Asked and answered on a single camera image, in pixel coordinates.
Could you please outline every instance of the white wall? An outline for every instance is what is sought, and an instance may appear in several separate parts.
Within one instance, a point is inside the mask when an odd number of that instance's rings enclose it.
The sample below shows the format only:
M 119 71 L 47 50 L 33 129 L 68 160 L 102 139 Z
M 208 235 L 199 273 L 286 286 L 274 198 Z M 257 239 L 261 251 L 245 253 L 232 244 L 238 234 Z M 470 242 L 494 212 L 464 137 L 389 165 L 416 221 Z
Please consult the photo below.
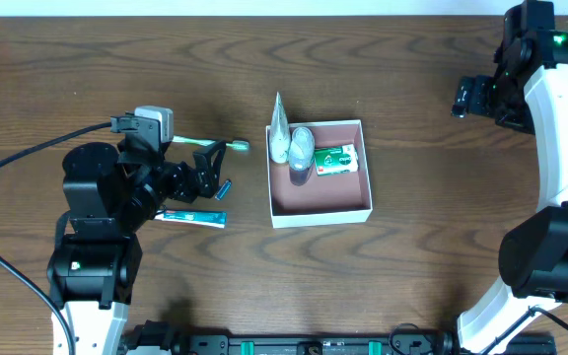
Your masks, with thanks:
M 0 0 L 0 16 L 503 15 L 522 0 Z M 555 0 L 568 15 L 568 0 Z

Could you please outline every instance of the wooden table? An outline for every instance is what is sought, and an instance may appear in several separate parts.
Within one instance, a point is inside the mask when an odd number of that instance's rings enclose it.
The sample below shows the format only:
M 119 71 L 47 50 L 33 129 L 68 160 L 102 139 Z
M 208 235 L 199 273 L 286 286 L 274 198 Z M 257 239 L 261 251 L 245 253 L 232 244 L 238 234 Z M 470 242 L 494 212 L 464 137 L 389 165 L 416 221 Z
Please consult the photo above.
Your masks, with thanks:
M 568 18 L 557 21 L 568 30 Z M 458 79 L 491 74 L 501 17 L 0 19 L 0 159 L 141 105 L 177 134 L 251 142 L 229 152 L 222 231 L 147 223 L 128 327 L 233 333 L 388 332 L 448 326 L 498 275 L 507 231 L 534 212 L 534 138 L 450 116 Z M 361 225 L 273 230 L 264 126 L 363 121 L 374 212 Z M 67 209 L 61 160 L 107 130 L 0 172 L 0 252 L 44 290 Z M 191 161 L 192 147 L 172 147 Z M 179 207 L 179 203 L 169 203 Z M 556 312 L 568 321 L 568 306 Z M 568 333 L 541 320 L 568 354 Z M 45 305 L 0 267 L 0 354 L 51 353 Z

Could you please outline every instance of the toothbrush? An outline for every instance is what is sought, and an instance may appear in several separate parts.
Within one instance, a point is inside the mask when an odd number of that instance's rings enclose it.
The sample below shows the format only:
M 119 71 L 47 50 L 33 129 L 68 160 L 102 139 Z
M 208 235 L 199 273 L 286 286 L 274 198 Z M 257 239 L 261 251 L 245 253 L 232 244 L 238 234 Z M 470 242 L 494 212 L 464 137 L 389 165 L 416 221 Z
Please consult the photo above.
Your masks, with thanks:
M 188 143 L 188 144 L 197 144 L 201 146 L 208 146 L 214 143 L 213 140 L 210 139 L 192 139 L 187 137 L 175 136 L 173 138 L 173 142 L 175 143 Z M 227 142 L 227 146 L 235 151 L 238 152 L 246 152 L 249 150 L 249 142 L 242 141 L 242 140 L 234 140 L 232 143 Z

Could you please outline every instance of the green light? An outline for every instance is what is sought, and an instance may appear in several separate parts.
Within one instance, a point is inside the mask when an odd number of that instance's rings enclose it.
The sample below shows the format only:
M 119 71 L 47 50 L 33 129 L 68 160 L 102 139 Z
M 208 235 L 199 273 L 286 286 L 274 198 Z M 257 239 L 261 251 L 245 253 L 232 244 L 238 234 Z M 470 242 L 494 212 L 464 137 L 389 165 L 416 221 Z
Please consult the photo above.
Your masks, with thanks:
M 557 44 L 562 44 L 562 42 L 566 39 L 566 37 L 564 35 L 555 35 L 553 37 L 553 41 L 556 42 Z

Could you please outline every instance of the white box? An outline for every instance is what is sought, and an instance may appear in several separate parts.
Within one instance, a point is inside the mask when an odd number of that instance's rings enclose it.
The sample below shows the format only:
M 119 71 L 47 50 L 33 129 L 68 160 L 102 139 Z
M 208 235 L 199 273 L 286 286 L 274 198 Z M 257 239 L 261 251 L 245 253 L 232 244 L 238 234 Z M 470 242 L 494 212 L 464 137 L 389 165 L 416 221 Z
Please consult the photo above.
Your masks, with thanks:
M 266 169 L 273 228 L 361 223 L 372 213 L 372 189 L 367 169 L 363 127 L 360 119 L 290 124 L 308 127 L 316 148 L 354 144 L 359 159 L 356 173 L 318 177 L 315 165 L 308 182 L 294 185 L 288 164 L 273 163 L 269 157 L 269 129 L 266 126 Z

